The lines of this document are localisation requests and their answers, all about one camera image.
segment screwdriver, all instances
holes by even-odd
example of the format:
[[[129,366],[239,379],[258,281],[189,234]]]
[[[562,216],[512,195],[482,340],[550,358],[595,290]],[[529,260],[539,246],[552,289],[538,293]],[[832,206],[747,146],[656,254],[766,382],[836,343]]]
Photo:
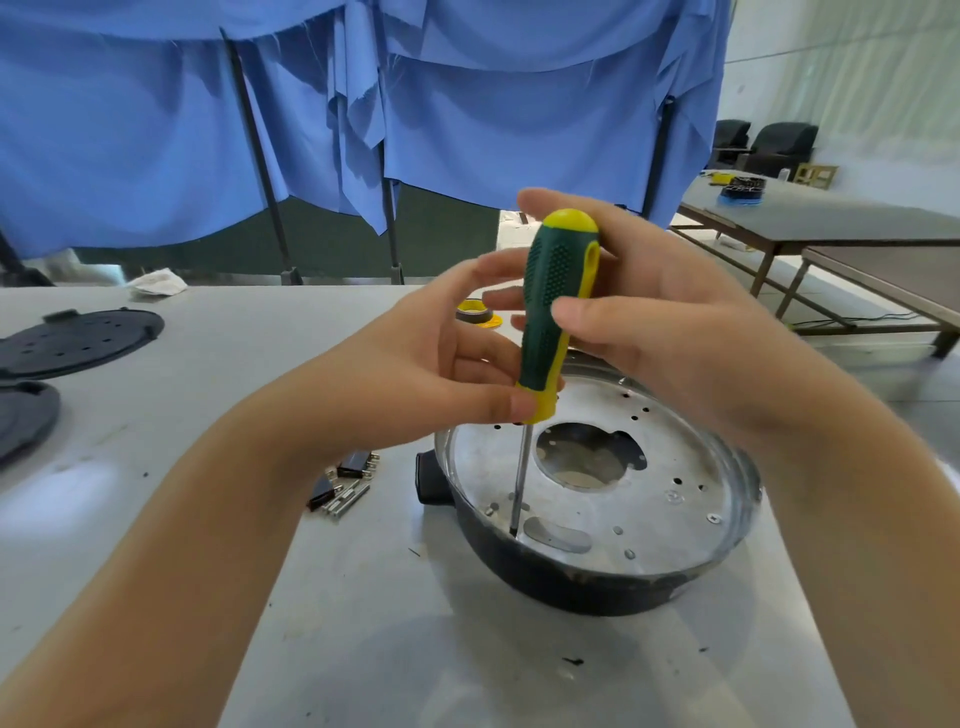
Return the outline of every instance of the screwdriver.
[[[560,296],[589,298],[599,262],[597,226],[589,215],[579,209],[558,209],[543,218],[523,273],[527,323],[523,329],[520,378],[516,386],[533,392],[537,397],[537,411],[523,422],[514,508],[510,514],[510,535],[514,537],[520,526],[533,425],[548,420],[557,411],[557,380],[570,343],[570,335],[553,320],[550,305]]]

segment black pole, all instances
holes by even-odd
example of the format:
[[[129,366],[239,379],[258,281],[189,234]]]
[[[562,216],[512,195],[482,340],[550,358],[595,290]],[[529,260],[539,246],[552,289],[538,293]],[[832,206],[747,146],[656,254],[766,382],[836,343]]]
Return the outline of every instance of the black pole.
[[[403,285],[403,266],[400,265],[400,252],[396,246],[396,220],[394,219],[393,181],[385,174],[387,165],[384,144],[380,144],[380,187],[383,190],[383,216],[387,219],[387,243],[390,246],[390,284]]]
[[[654,154],[650,158],[650,175],[647,177],[647,189],[643,193],[643,207],[640,217],[650,219],[650,211],[657,200],[657,190],[660,188],[660,177],[663,175],[663,162],[666,159],[666,142],[670,135],[670,126],[673,124],[673,111],[677,99],[667,96],[663,99],[663,109],[660,112],[660,125],[657,127],[657,139],[654,142]]]
[[[253,158],[256,160],[256,173],[260,178],[260,189],[263,190],[263,196],[267,200],[267,209],[270,210],[270,219],[274,224],[274,235],[276,235],[276,246],[280,250],[280,259],[283,261],[283,272],[280,274],[280,280],[284,285],[303,285],[303,278],[297,266],[293,264],[290,257],[290,249],[287,248],[287,235],[283,229],[283,220],[280,218],[280,208],[276,203],[274,194],[274,184],[270,180],[270,170],[267,169],[267,157],[263,154],[263,144],[260,142],[260,134],[256,130],[256,118],[253,116],[253,105],[250,101],[250,94],[247,92],[247,82],[244,79],[243,63],[240,61],[240,54],[237,51],[236,43],[227,36],[227,31],[220,29],[220,35],[227,46],[227,54],[230,58],[230,70],[233,75],[233,85],[236,88],[237,96],[240,98],[240,109],[243,111],[243,123],[247,129],[247,137],[253,148]]]
[[[33,286],[51,286],[53,282],[36,268],[28,268],[13,251],[13,247],[0,232],[0,284],[4,288],[29,288]]]

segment table surface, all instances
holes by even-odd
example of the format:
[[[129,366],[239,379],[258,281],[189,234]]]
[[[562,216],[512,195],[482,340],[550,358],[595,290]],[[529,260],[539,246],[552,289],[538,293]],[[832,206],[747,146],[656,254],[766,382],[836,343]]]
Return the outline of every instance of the table surface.
[[[732,206],[717,202],[721,189],[698,177],[684,194],[681,214],[683,207],[692,208],[772,242],[960,245],[960,218],[919,207],[885,205],[770,179],[762,203]]]
[[[960,327],[960,248],[817,248],[825,270]]]
[[[166,320],[155,342],[51,380],[60,422],[0,474],[0,678],[206,427],[405,290],[190,288],[140,305]],[[0,337],[128,296],[0,289]],[[675,602],[579,617],[514,592],[452,509],[418,503],[414,457],[431,447],[384,450],[371,492],[341,522],[304,513],[223,726],[853,726],[765,503],[746,541]]]

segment green and yellow screwdriver handle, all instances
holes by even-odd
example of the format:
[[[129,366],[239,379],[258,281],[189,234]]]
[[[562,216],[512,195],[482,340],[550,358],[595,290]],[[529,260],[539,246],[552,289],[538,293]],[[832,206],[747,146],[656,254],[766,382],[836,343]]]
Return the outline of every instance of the green and yellow screwdriver handle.
[[[534,238],[523,275],[527,323],[516,386],[536,395],[537,413],[525,425],[557,411],[557,380],[570,335],[554,322],[550,305],[560,296],[589,298],[600,262],[597,238],[596,223],[579,209],[551,212]]]

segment black lid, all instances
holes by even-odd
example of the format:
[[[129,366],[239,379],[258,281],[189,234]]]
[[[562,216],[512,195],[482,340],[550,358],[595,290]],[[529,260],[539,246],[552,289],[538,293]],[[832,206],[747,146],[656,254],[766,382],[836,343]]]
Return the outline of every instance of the black lid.
[[[49,384],[0,384],[0,468],[46,440],[59,414],[60,393]]]
[[[0,379],[48,379],[92,369],[156,339],[163,319],[120,308],[43,317],[43,324],[0,340]]]

